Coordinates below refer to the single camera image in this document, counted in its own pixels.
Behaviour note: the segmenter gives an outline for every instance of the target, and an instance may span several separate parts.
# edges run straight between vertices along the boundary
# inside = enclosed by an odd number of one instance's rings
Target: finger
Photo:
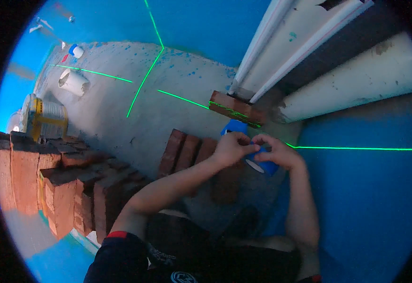
[[[250,138],[246,136],[243,132],[232,132],[232,134],[236,138],[236,140],[240,139],[246,144],[250,143]]]
[[[244,155],[252,154],[260,150],[260,146],[258,144],[249,144],[242,147],[242,151]]]
[[[256,161],[271,161],[272,153],[270,152],[261,152],[254,156]]]
[[[274,146],[277,143],[277,139],[273,138],[271,136],[268,136],[266,134],[260,133],[256,136],[253,137],[252,141],[256,144],[263,145],[265,143],[270,144],[271,146]]]

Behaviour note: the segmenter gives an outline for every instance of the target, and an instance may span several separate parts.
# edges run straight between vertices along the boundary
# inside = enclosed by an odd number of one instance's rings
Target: concrete floor
[[[214,90],[226,92],[235,69],[196,54],[165,48],[141,87],[134,106],[129,107],[141,82],[150,69],[161,46],[140,42],[93,42],[79,44],[85,53],[80,59],[71,55],[61,63],[67,50],[56,47],[36,83],[34,93],[44,99],[63,104],[68,112],[68,135],[79,136],[91,147],[104,150],[129,162],[154,179],[160,158],[173,128],[198,137],[220,139],[220,131],[229,118],[213,111],[158,92],[163,90],[207,106]],[[65,70],[50,66],[60,64],[125,78],[133,83],[81,71],[90,81],[83,97],[58,87]],[[264,96],[259,108],[267,108],[280,99],[277,90]],[[297,144],[302,123],[279,125],[268,122],[249,135],[265,132],[291,144]],[[204,184],[195,198],[185,200],[192,219],[217,235],[232,217],[247,204],[255,205],[263,218],[267,216],[278,194],[285,172],[279,170],[266,178],[246,168],[238,201],[218,206],[209,199],[209,184]]]

